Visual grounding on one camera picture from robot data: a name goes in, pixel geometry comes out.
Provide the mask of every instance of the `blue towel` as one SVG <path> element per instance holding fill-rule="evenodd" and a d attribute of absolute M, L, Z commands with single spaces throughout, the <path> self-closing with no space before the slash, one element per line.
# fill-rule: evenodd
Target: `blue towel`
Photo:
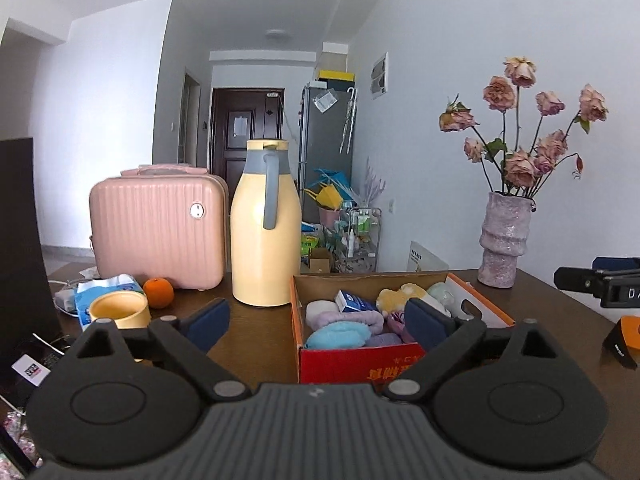
<path fill-rule="evenodd" d="M 310 350 L 335 350 L 338 348 L 360 348 L 371 337 L 371 330 L 363 323 L 337 321 L 316 332 L 306 340 Z"/>

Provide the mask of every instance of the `pink suitcase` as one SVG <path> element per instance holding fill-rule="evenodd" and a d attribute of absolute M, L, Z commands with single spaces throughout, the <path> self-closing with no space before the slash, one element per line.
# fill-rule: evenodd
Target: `pink suitcase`
<path fill-rule="evenodd" d="M 92 247 L 102 278 L 217 286 L 228 254 L 228 187 L 204 168 L 155 164 L 96 184 L 89 195 Z"/>

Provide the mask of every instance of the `cardboard box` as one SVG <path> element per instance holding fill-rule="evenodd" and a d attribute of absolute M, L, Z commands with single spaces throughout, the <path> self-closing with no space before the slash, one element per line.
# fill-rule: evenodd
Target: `cardboard box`
<path fill-rule="evenodd" d="M 400 272 L 393 274 L 333 274 L 294 276 L 291 280 L 291 320 L 296 342 L 296 362 L 300 383 L 383 384 L 393 380 L 423 355 L 418 343 L 381 348 L 347 350 L 309 350 L 304 348 L 311 329 L 305 324 L 306 305 L 315 300 L 333 300 L 339 290 L 375 303 L 384 288 L 398 290 L 415 283 L 427 290 L 437 282 L 446 282 L 457 303 L 471 301 L 482 312 L 491 328 L 512 325 L 513 319 L 459 277 L 446 272 Z"/>
<path fill-rule="evenodd" d="M 309 269 L 313 274 L 328 274 L 331 272 L 331 253 L 329 249 L 325 247 L 311 249 Z"/>

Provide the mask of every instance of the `yellow box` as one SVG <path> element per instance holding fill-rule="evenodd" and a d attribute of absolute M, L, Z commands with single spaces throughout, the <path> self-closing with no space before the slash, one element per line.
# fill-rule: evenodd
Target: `yellow box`
<path fill-rule="evenodd" d="M 351 72 L 338 72 L 337 70 L 321 70 L 318 79 L 339 79 L 340 81 L 355 81 L 356 75 Z"/>

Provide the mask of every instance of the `label sticker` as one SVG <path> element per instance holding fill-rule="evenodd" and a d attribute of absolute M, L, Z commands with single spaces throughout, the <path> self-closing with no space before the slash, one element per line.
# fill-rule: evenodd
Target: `label sticker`
<path fill-rule="evenodd" d="M 49 375 L 49 369 L 45 368 L 27 354 L 23 355 L 11 365 L 16 372 L 27 379 L 34 386 L 40 386 L 42 380 Z"/>
<path fill-rule="evenodd" d="M 204 216 L 204 207 L 202 204 L 196 202 L 195 204 L 191 205 L 191 208 L 189 209 L 189 214 L 193 217 L 193 218 L 202 218 Z"/>

